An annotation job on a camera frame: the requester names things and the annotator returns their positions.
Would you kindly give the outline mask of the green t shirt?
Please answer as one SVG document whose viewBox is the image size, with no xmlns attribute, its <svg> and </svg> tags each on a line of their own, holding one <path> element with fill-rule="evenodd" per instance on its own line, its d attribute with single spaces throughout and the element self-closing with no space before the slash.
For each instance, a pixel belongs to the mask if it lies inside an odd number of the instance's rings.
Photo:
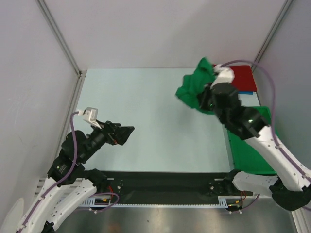
<svg viewBox="0 0 311 233">
<path fill-rule="evenodd" d="M 213 115 L 212 111 L 200 108 L 197 96 L 203 93 L 207 83 L 212 83 L 215 79 L 213 65 L 203 57 L 192 74 L 183 76 L 182 85 L 177 89 L 175 96 L 189 108 Z"/>
</svg>

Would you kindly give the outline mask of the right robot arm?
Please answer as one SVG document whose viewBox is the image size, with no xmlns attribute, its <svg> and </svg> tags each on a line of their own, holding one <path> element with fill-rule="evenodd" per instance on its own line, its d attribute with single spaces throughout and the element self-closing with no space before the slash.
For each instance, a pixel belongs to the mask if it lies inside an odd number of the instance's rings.
<svg viewBox="0 0 311 233">
<path fill-rule="evenodd" d="M 276 172 L 264 176 L 234 169 L 225 178 L 225 191 L 230 195 L 239 191 L 262 194 L 288 211 L 306 208 L 311 201 L 311 171 L 279 143 L 272 124 L 257 109 L 243 106 L 238 90 L 229 83 L 207 83 L 198 99 L 200 108 L 211 110 Z"/>
</svg>

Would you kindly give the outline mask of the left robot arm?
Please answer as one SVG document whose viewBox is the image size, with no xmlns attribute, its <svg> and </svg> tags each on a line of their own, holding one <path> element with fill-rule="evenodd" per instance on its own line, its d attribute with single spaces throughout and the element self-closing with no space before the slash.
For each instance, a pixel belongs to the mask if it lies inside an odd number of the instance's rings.
<svg viewBox="0 0 311 233">
<path fill-rule="evenodd" d="M 107 121 L 92 129 L 91 134 L 72 130 L 66 136 L 39 194 L 18 223 L 16 232 L 53 233 L 83 201 L 107 190 L 107 177 L 97 169 L 86 171 L 84 164 L 104 144 L 124 145 L 135 128 Z"/>
</svg>

